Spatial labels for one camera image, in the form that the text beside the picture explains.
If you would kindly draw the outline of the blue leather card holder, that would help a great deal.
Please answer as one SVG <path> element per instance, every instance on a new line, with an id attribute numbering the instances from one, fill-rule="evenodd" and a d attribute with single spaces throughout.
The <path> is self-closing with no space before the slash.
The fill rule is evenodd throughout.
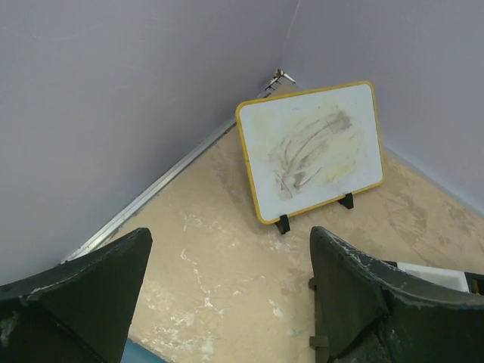
<path id="1" fill-rule="evenodd" d="M 121 363 L 166 363 L 164 359 L 150 350 L 127 339 Z"/>

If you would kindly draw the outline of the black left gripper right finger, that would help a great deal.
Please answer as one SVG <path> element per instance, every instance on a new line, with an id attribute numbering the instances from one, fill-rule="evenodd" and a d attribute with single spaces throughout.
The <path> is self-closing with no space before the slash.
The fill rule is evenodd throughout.
<path id="1" fill-rule="evenodd" d="M 316 361 L 483 360 L 483 295 L 416 278 L 322 227 L 309 249 Z"/>

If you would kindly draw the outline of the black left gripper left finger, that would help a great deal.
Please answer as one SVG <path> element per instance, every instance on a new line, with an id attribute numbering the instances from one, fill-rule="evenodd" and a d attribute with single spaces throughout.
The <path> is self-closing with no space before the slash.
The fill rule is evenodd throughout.
<path id="1" fill-rule="evenodd" d="M 1 287 L 3 362 L 119 362 L 153 239 L 138 228 Z"/>

